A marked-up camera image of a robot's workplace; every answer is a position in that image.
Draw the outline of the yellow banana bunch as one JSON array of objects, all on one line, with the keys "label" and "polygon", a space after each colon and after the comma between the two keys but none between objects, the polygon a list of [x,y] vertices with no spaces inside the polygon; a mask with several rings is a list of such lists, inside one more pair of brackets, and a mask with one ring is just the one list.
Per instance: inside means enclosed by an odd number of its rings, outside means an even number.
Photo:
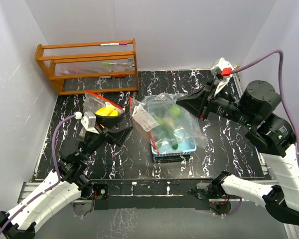
[{"label": "yellow banana bunch", "polygon": [[120,112],[112,106],[106,106],[96,110],[95,114],[101,117],[116,117],[120,115]]}]

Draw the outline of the clear zip top bag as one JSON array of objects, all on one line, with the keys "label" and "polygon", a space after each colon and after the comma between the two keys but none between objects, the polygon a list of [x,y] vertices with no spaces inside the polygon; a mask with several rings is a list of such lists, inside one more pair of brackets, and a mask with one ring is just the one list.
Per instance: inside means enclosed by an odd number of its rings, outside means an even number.
[{"label": "clear zip top bag", "polygon": [[102,97],[101,95],[89,90],[85,91],[85,101],[83,103],[84,111],[90,111],[95,113],[95,111],[98,110],[99,108],[106,107],[106,106],[112,106],[121,112],[125,112],[125,108],[118,106],[117,104]]}]

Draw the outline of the clear zip bag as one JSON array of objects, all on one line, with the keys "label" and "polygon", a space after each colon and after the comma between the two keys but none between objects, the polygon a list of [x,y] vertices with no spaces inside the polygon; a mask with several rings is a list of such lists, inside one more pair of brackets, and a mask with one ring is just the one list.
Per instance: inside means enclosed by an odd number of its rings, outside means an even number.
[{"label": "clear zip bag", "polygon": [[176,104],[183,96],[160,93],[141,101],[129,98],[131,120],[150,143],[154,157],[188,155],[207,146],[198,119]]},{"label": "clear zip bag", "polygon": [[125,112],[125,108],[118,106],[117,104],[102,97],[101,95],[89,90],[85,91],[85,101],[83,103],[84,111],[90,111],[95,113],[95,111],[98,110],[99,108],[106,107],[106,106],[112,106],[121,112]]}]

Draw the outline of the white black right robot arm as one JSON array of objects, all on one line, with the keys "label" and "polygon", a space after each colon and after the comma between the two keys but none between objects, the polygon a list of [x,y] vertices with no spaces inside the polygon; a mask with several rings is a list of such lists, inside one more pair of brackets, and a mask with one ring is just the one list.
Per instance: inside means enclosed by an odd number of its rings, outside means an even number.
[{"label": "white black right robot arm", "polygon": [[196,188],[194,193],[218,198],[238,196],[264,207],[281,223],[299,226],[299,152],[293,128],[274,114],[281,96],[270,83],[261,80],[249,83],[238,100],[217,87],[216,83],[206,83],[176,103],[199,119],[213,113],[247,126],[246,138],[262,155],[278,183],[262,185],[223,171],[205,189]]}]

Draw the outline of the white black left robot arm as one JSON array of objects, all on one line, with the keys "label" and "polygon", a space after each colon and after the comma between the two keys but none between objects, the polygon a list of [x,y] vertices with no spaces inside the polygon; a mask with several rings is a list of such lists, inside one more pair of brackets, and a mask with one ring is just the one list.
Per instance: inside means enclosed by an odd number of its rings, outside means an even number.
[{"label": "white black left robot arm", "polygon": [[[83,138],[68,137],[56,151],[56,135],[60,127],[71,119],[80,120]],[[54,169],[18,205],[7,212],[0,211],[0,236],[32,239],[43,224],[62,208],[94,193],[91,180],[84,174],[87,160],[104,143],[121,147],[133,129],[132,126],[108,128],[97,119],[98,115],[92,112],[75,112],[56,126],[51,143]]]}]

